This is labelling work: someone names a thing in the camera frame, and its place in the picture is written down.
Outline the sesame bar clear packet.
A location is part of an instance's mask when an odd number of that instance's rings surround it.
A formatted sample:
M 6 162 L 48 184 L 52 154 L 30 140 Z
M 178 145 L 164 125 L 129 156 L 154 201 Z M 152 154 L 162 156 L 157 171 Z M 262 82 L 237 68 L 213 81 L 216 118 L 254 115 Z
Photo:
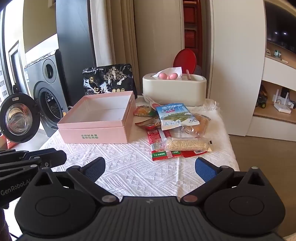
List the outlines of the sesame bar clear packet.
M 206 138 L 168 138 L 164 145 L 168 151 L 212 151 L 211 141 Z

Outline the small red snack packet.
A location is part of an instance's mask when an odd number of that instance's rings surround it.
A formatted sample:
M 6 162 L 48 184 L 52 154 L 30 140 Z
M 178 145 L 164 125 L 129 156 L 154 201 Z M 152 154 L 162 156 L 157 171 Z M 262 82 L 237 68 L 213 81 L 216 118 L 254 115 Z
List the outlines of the small red snack packet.
M 181 154 L 184 158 L 191 158 L 194 156 L 200 156 L 202 154 L 206 154 L 207 151 L 181 151 Z

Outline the bun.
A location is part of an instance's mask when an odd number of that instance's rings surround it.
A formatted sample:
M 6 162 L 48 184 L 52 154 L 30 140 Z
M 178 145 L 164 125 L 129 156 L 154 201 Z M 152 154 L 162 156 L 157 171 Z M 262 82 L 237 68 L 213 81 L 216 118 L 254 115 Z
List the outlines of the bun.
M 211 119 L 203 114 L 194 114 L 194 117 L 199 121 L 199 124 L 194 126 L 182 126 L 181 130 L 183 133 L 187 133 L 193 137 L 204 137 Z

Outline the long red snack packet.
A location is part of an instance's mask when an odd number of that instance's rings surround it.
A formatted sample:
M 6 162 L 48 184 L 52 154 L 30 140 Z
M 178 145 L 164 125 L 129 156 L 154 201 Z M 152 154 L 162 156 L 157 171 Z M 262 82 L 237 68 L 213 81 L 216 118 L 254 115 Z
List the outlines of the long red snack packet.
M 161 161 L 182 156 L 179 151 L 168 151 L 164 145 L 171 137 L 170 131 L 162 131 L 160 128 L 147 131 L 147 137 L 151 148 L 152 160 Z

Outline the blue seaweed snack packet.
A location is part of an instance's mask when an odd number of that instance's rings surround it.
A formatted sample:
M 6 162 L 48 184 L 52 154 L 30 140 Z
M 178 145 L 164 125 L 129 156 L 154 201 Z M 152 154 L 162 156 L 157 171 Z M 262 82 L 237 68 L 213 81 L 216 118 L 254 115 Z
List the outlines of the blue seaweed snack packet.
M 181 126 L 196 126 L 200 122 L 183 103 L 172 103 L 156 107 L 161 120 L 162 131 L 179 128 Z

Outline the red orange snack pouch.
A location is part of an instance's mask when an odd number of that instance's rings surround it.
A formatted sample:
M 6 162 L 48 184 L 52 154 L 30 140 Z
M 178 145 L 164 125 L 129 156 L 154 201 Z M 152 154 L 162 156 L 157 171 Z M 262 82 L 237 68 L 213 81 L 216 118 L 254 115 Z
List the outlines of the red orange snack pouch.
M 154 117 L 139 123 L 135 123 L 135 125 L 146 131 L 153 131 L 161 127 L 161 120 L 158 117 Z

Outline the colourful biscuit ball packet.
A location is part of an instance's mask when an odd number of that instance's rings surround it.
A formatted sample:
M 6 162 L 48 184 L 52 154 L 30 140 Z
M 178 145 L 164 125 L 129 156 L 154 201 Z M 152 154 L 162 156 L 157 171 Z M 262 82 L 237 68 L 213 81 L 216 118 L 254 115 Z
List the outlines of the colourful biscuit ball packet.
M 136 107 L 136 109 L 133 111 L 133 115 L 139 116 L 139 117 L 154 117 L 157 114 L 156 110 L 154 110 L 149 105 L 139 105 Z

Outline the washing machine round door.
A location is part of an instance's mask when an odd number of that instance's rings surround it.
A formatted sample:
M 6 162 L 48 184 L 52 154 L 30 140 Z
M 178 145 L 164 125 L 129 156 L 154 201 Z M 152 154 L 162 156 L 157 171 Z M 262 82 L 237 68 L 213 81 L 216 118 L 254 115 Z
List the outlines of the washing machine round door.
M 24 93 L 14 93 L 1 104 L 1 133 L 11 142 L 25 143 L 40 125 L 37 103 Z

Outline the white shelf unit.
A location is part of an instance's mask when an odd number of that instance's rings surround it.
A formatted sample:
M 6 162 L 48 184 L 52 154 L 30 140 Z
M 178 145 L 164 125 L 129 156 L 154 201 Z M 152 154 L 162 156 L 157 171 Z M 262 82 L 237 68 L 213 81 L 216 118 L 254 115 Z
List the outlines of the white shelf unit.
M 266 108 L 254 107 L 247 134 L 254 137 L 295 141 L 295 53 L 267 41 L 264 1 L 247 1 L 245 32 L 242 43 L 245 51 L 245 67 L 251 76 L 247 78 L 251 93 L 259 94 L 260 85 L 266 88 Z M 291 114 L 280 113 L 273 106 L 277 90 L 285 98 Z

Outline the green toy tractor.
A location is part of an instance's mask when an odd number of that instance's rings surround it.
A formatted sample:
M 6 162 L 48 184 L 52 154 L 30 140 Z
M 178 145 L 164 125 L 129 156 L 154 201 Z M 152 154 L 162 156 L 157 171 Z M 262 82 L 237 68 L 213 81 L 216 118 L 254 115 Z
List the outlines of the green toy tractor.
M 268 95 L 267 95 L 266 88 L 264 87 L 263 84 L 261 84 L 255 107 L 266 108 L 267 100 L 268 100 Z

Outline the black plum snack bag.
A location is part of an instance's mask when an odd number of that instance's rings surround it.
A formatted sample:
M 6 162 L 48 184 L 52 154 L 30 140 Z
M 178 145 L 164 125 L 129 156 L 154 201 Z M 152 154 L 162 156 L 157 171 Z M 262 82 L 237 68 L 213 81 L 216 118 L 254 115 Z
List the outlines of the black plum snack bag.
M 137 99 L 131 64 L 86 68 L 82 71 L 85 95 L 133 91 Z

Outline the white tissue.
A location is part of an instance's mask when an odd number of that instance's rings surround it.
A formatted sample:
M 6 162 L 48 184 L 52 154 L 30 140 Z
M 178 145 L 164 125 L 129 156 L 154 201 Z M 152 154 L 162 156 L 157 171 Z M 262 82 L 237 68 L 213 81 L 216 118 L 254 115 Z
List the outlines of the white tissue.
M 178 74 L 178 78 L 182 77 L 182 67 L 171 67 L 171 68 L 166 68 L 164 70 L 159 71 L 157 74 L 154 75 L 154 77 L 158 77 L 158 75 L 160 73 L 166 73 L 166 74 L 172 74 L 172 73 L 177 73 Z

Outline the pink bead ornament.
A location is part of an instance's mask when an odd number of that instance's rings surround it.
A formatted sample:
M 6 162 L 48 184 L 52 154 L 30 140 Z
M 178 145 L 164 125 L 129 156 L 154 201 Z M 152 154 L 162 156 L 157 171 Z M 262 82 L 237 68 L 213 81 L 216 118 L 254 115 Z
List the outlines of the pink bead ornament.
M 158 75 L 158 78 L 161 80 L 176 80 L 178 78 L 178 74 L 177 73 L 166 74 L 162 72 Z

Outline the black tall cabinet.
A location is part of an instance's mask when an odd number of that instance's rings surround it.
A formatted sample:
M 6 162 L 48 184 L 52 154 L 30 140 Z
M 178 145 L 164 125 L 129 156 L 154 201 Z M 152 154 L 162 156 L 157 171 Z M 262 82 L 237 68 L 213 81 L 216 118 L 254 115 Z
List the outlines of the black tall cabinet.
M 90 1 L 56 1 L 56 25 L 67 99 L 73 106 L 85 94 L 82 71 L 96 66 Z

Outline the black television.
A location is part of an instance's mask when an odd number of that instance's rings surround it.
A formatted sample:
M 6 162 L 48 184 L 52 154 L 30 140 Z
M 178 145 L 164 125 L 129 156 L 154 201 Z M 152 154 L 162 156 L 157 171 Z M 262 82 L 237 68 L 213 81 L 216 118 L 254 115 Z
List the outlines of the black television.
M 295 53 L 295 1 L 264 1 L 267 41 Z

